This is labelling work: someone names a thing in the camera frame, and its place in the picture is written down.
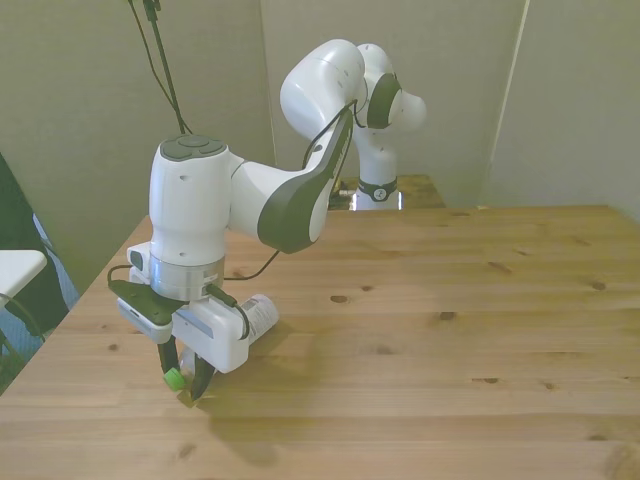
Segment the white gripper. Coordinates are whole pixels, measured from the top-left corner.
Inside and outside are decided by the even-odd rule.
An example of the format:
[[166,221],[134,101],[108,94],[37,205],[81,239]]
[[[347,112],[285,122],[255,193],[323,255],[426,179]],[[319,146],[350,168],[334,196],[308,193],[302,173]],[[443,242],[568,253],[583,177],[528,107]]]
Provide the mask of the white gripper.
[[[197,354],[190,386],[193,401],[205,393],[216,370],[229,373],[247,361],[249,343],[245,322],[237,308],[215,298],[193,301],[174,312],[172,322],[173,335]],[[164,374],[178,368],[174,338],[158,344],[157,350]]]

